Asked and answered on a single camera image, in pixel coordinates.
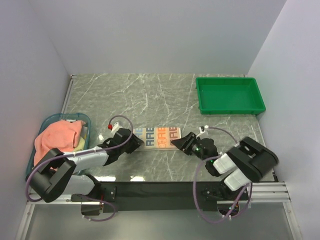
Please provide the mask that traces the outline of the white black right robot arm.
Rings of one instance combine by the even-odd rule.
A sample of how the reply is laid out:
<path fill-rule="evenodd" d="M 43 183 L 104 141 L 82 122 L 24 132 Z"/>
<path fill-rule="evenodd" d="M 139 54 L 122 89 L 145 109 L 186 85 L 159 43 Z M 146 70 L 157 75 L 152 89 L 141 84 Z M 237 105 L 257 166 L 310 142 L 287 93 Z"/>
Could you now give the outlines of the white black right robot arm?
<path fill-rule="evenodd" d="M 203 160 L 210 175 L 220 177 L 228 173 L 217 187 L 201 192 L 215 201 L 231 200 L 240 188 L 258 183 L 279 163 L 274 152 L 248 136 L 223 154 L 218 154 L 213 139 L 201 139 L 193 132 L 171 143 L 186 155 Z"/>

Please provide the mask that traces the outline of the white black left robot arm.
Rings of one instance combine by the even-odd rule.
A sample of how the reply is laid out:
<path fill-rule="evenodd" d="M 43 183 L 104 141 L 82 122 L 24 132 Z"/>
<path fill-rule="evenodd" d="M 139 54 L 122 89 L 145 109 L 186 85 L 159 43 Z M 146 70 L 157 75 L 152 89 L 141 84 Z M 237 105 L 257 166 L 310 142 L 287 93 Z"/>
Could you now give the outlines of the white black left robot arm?
<path fill-rule="evenodd" d="M 50 203 L 62 194 L 83 195 L 89 201 L 100 197 L 101 183 L 90 174 L 76 173 L 104 167 L 117 161 L 123 153 L 131 154 L 144 144 L 130 129 L 119 128 L 113 137 L 87 150 L 62 152 L 53 148 L 33 168 L 26 179 L 25 194 L 30 202 Z"/>

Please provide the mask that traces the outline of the colourful striped rabbit towel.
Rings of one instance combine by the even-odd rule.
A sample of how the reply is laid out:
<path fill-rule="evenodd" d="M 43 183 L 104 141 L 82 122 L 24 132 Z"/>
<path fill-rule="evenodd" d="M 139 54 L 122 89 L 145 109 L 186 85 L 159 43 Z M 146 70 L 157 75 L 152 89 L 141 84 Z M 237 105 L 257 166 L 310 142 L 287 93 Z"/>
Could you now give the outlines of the colourful striped rabbit towel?
<path fill-rule="evenodd" d="M 144 143 L 138 151 L 175 151 L 172 140 L 182 137 L 180 127 L 147 127 L 135 128 L 133 133 Z"/>

